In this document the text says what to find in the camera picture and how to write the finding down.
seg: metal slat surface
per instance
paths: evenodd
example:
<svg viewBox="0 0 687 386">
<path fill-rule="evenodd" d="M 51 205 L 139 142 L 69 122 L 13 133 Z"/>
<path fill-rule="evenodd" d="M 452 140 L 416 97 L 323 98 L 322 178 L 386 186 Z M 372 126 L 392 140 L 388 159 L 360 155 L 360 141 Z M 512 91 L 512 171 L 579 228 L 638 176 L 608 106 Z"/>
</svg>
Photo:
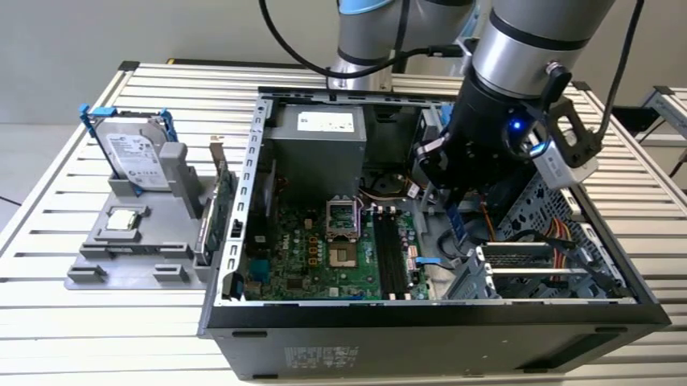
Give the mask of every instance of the metal slat surface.
<svg viewBox="0 0 687 386">
<path fill-rule="evenodd" d="M 119 74 L 97 105 L 172 111 L 189 164 L 212 175 L 207 143 L 223 136 L 239 169 L 259 86 L 323 88 L 302 70 L 141 64 Z M 398 92 L 455 95 L 459 79 L 396 75 Z M 595 101 L 568 87 L 587 125 L 600 123 Z M 686 383 L 687 244 L 684 203 L 656 179 L 628 138 L 611 128 L 600 169 L 586 182 L 591 199 L 674 320 L 655 333 L 567 375 L 326 380 L 308 384 L 528 384 L 563 386 Z M 9 228 L 0 250 L 0 374 L 12 384 L 235 384 L 212 341 L 197 339 L 201 291 L 73 292 L 61 279 L 109 192 L 108 166 L 79 128 Z"/>
</svg>

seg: blue latch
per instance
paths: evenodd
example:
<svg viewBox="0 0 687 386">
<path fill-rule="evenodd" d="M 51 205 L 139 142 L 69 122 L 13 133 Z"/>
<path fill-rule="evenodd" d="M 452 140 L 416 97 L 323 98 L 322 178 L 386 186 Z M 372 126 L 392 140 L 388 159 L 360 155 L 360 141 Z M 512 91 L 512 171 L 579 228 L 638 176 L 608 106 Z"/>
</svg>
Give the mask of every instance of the blue latch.
<svg viewBox="0 0 687 386">
<path fill-rule="evenodd" d="M 172 114 L 169 113 L 169 110 L 163 109 L 160 111 L 160 117 L 163 118 L 164 128 L 167 129 L 167 132 L 168 132 L 168 140 L 171 142 L 179 142 L 179 137 L 176 135 L 176 129 L 173 128 Z"/>
</svg>

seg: black chassis frame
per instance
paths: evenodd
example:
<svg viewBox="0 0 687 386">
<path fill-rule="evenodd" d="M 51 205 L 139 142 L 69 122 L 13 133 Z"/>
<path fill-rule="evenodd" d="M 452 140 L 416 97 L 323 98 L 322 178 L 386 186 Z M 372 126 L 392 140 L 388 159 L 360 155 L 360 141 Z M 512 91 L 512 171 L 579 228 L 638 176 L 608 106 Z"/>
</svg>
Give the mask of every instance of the black chassis frame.
<svg viewBox="0 0 687 386">
<path fill-rule="evenodd" d="M 383 97 L 391 104 L 438 105 L 442 102 L 452 101 L 452 98 L 447 96 L 403 95 L 384 92 L 283 88 L 260 88 L 259 91 L 260 98 L 302 104 L 315 103 L 312 100 L 315 96 L 320 100 L 324 97 L 326 101 L 338 104 L 364 103 L 367 96 L 375 96 L 374 99 L 378 101 L 379 97 Z M 635 296 L 635 304 L 612 301 L 594 304 L 550 304 L 542 300 L 542 302 L 504 302 L 490 305 L 479 303 L 479 301 L 434 301 L 431 305 L 423 306 L 411 304 L 407 306 L 402 304 L 399 304 L 400 306 L 371 306 L 370 304 L 363 306 L 352 304 L 347 306 L 299 306 L 298 304 L 278 303 L 259 306 L 239 304 L 216 306 L 217 280 L 222 280 L 217 277 L 222 259 L 216 258 L 212 269 L 215 278 L 208 282 L 199 336 L 217 341 L 232 369 L 239 378 L 244 380 L 311 376 L 482 375 L 490 373 L 491 368 L 499 369 L 499 366 L 486 366 L 486 370 L 464 368 L 460 364 L 460 352 L 474 351 L 480 345 L 494 347 L 494 339 L 502 339 L 503 336 L 526 336 L 531 340 L 531 344 L 519 347 L 520 358 L 528 358 L 528 351 L 540 353 L 535 359 L 528 359 L 519 366 L 512 367 L 511 373 L 566 372 L 579 367 L 668 326 L 670 318 L 584 188 L 578 186 L 570 190 L 582 208 L 584 220 L 596 230 L 618 270 L 624 276 L 627 286 Z M 376 333 L 370 336 L 366 334 L 367 329 L 375 329 Z M 551 334 L 555 334 L 554 340 L 559 342 L 555 347 L 546 345 L 546 342 L 551 341 Z M 286 366 L 283 350 L 287 347 L 312 347 L 314 344 L 343 346 L 347 341 L 356 342 L 355 337 L 363 335 L 366 336 L 364 344 L 375 347 L 370 349 L 371 355 L 374 355 L 374 367 L 359 364 L 370 359 L 363 354 L 363 347 L 360 348 L 360 358 L 355 362 L 356 365 L 343 372 L 340 369 L 335 369 L 335 372 L 327 368 L 318 368 L 312 371 Z M 410 337 L 414 335 L 430 336 L 436 339 L 426 344 L 431 346 L 438 355 L 442 351 L 452 350 L 448 352 L 452 352 L 454 356 L 443 358 L 428 355 L 431 356 L 428 360 L 415 356 L 415 366 L 408 368 L 400 359 L 407 354 L 395 352 L 399 348 L 388 344 L 388 339 L 390 336 L 394 336 L 398 339 L 412 341 Z M 304 339 L 304 336 L 315 338 L 311 341 Z M 470 342 L 470 346 L 456 347 L 455 339 Z M 464 362 L 468 360 L 474 362 L 472 358 L 466 358 Z"/>
</svg>

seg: small chip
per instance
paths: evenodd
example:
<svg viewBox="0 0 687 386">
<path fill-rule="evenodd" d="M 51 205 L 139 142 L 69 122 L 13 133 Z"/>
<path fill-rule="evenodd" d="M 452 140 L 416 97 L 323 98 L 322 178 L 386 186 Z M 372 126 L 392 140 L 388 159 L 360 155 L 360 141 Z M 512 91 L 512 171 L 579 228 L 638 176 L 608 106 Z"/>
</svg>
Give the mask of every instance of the small chip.
<svg viewBox="0 0 687 386">
<path fill-rule="evenodd" d="M 302 290 L 303 289 L 303 279 L 287 279 L 287 289 L 288 290 Z"/>
<path fill-rule="evenodd" d="M 107 219 L 105 229 L 108 231 L 129 231 L 133 229 L 139 213 L 129 209 L 115 209 Z"/>
</svg>

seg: hard drive label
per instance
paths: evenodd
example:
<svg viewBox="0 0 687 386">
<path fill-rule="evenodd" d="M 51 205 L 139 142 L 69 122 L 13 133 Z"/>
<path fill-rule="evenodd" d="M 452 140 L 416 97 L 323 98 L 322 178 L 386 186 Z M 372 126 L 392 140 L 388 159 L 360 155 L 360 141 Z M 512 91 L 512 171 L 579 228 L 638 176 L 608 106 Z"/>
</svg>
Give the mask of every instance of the hard drive label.
<svg viewBox="0 0 687 386">
<path fill-rule="evenodd" d="M 107 141 L 127 179 L 141 189 L 168 188 L 151 140 L 141 135 L 111 133 L 107 135 Z"/>
<path fill-rule="evenodd" d="M 290 368 L 351 368 L 359 353 L 358 346 L 286 347 Z"/>
<path fill-rule="evenodd" d="M 298 129 L 299 131 L 331 131 L 334 133 L 354 133 L 354 114 L 304 111 L 299 114 Z"/>
</svg>

